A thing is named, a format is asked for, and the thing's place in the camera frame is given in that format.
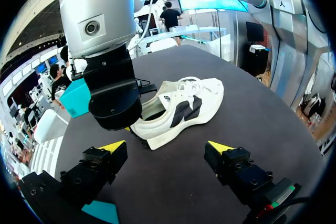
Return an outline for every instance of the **shoe sole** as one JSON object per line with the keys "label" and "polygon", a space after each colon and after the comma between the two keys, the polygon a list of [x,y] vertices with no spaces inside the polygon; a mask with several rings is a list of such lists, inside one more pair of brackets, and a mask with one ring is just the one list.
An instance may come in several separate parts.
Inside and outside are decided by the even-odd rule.
{"label": "shoe sole", "polygon": [[191,119],[191,120],[183,122],[183,123],[180,123],[179,125],[175,126],[171,130],[169,130],[169,131],[167,131],[167,132],[165,132],[165,133],[163,133],[159,136],[156,136],[154,138],[146,140],[148,142],[148,145],[149,145],[150,149],[151,150],[156,150],[156,149],[160,148],[161,146],[169,143],[171,140],[175,139],[185,128],[188,128],[192,125],[204,124],[204,123],[207,123],[208,121],[210,121],[215,116],[219,107],[221,106],[223,96],[224,96],[224,92],[222,93],[222,96],[219,99],[216,106],[213,107],[213,109],[210,112],[206,113],[205,115],[199,116],[197,118]]}

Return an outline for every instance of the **camera lens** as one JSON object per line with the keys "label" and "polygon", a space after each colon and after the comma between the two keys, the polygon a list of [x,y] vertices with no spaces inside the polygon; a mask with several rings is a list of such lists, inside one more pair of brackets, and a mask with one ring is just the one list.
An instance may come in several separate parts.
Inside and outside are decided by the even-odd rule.
{"label": "camera lens", "polygon": [[99,23],[97,21],[90,21],[85,26],[85,33],[87,35],[95,35],[99,31]]}
{"label": "camera lens", "polygon": [[94,25],[89,25],[88,26],[88,32],[92,33],[92,32],[94,32],[94,30],[95,30]]}

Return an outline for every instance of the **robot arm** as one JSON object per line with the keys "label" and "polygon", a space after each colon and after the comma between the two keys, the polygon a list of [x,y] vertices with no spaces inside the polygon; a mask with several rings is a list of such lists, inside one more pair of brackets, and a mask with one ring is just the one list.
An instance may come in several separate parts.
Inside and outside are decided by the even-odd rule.
{"label": "robot arm", "polygon": [[[136,33],[133,14],[144,1],[60,0],[69,51],[88,63],[82,76],[91,92],[89,110],[105,129],[122,129],[141,116],[139,96],[144,91],[138,87],[125,43]],[[260,8],[266,3],[242,1]]]}

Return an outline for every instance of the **teal block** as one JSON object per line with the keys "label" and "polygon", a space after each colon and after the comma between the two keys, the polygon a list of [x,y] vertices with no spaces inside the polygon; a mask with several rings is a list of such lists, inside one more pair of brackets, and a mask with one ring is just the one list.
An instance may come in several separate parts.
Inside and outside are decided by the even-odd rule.
{"label": "teal block", "polygon": [[82,208],[83,212],[112,224],[119,224],[117,208],[114,204],[94,200]]}
{"label": "teal block", "polygon": [[65,90],[60,101],[73,118],[89,112],[91,93],[84,79],[79,79]]}

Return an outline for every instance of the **white chair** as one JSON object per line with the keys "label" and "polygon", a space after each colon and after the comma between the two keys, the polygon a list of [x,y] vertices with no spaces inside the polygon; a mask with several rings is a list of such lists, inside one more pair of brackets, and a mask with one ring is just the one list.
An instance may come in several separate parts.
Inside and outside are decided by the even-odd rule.
{"label": "white chair", "polygon": [[173,38],[161,39],[150,44],[149,48],[152,52],[160,51],[170,47],[177,47],[177,42]]}
{"label": "white chair", "polygon": [[61,98],[61,96],[64,94],[64,90],[59,90],[59,91],[57,91],[56,93],[55,93],[55,99],[58,101],[58,102],[60,102],[60,98]]}
{"label": "white chair", "polygon": [[59,129],[52,129],[54,122],[57,119],[60,119],[62,122],[64,122],[66,125],[68,125],[68,122],[65,121],[62,117],[60,117],[54,110],[46,110],[44,114],[42,115],[40,121],[38,121],[37,126],[34,131],[34,138],[37,143],[41,144],[45,141],[49,141],[51,139],[57,138],[60,135]]}

